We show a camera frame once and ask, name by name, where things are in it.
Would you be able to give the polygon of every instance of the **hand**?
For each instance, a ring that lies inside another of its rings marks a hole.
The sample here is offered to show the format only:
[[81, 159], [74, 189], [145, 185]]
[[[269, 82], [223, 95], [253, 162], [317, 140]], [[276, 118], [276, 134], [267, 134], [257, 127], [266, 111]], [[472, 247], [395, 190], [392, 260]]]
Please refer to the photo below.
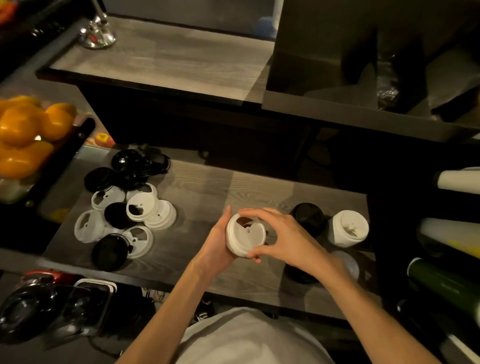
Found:
[[228, 248], [225, 241], [225, 229], [232, 217], [230, 205], [217, 223], [212, 227], [204, 244], [195, 258], [192, 260], [210, 278], [214, 278], [223, 272], [237, 258]]
[[249, 258], [270, 255], [297, 267], [317, 279], [318, 268], [343, 267], [341, 260], [331, 256], [291, 215], [284, 215], [273, 208], [243, 208], [242, 216], [257, 217], [268, 222], [277, 233], [275, 245], [260, 245], [253, 248]]

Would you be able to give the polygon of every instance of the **metal stand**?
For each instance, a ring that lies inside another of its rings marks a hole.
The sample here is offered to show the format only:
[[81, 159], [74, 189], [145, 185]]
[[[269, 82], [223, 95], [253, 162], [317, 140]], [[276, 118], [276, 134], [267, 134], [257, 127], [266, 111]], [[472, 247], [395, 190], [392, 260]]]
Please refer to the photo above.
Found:
[[109, 47], [117, 41], [115, 33], [110, 29], [107, 16], [103, 13], [97, 0], [92, 0], [92, 3], [96, 16], [86, 28], [80, 30], [80, 44], [90, 49]]

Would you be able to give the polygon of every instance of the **gray wood surface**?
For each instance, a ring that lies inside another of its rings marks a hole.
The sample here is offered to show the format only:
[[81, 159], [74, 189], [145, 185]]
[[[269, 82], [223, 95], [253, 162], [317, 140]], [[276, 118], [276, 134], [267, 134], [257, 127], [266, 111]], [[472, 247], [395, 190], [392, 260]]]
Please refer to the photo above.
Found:
[[116, 44], [101, 50], [75, 45], [51, 67], [262, 102], [272, 41], [113, 16], [108, 21]]
[[[116, 274], [175, 284], [185, 267], [198, 252], [211, 227], [227, 205], [233, 211], [241, 207], [274, 207], [288, 213], [301, 202], [319, 206], [326, 215], [351, 209], [368, 218], [366, 196], [304, 183], [278, 180], [216, 167], [178, 160], [172, 161], [168, 174], [150, 177], [157, 186], [158, 196], [170, 201], [178, 212], [175, 224], [155, 232], [152, 250], [140, 259], [130, 261]], [[73, 226], [78, 216], [91, 209], [91, 194], [84, 192], [67, 219], [47, 247], [42, 265], [72, 266], [95, 269], [90, 262], [94, 246], [77, 241]], [[332, 249], [325, 235], [319, 241]], [[270, 229], [268, 242], [275, 241]], [[374, 255], [351, 249], [362, 270], [361, 284], [376, 292]], [[287, 307], [300, 311], [344, 318], [330, 294], [320, 285], [300, 285], [283, 274], [284, 263], [264, 257], [261, 264], [237, 259], [219, 275], [208, 288], [209, 292], [241, 298], [257, 303]]]

